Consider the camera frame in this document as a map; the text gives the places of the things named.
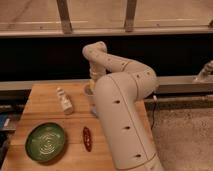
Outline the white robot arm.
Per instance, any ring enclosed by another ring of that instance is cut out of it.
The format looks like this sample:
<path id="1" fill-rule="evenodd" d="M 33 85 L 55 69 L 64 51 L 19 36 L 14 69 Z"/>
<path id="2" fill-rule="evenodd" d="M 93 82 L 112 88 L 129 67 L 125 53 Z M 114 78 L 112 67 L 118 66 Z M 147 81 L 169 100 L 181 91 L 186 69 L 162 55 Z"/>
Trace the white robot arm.
<path id="1" fill-rule="evenodd" d="M 164 171 L 135 103 L 158 87 L 155 71 L 107 52 L 106 44 L 83 47 L 90 63 L 93 101 L 116 171 Z"/>

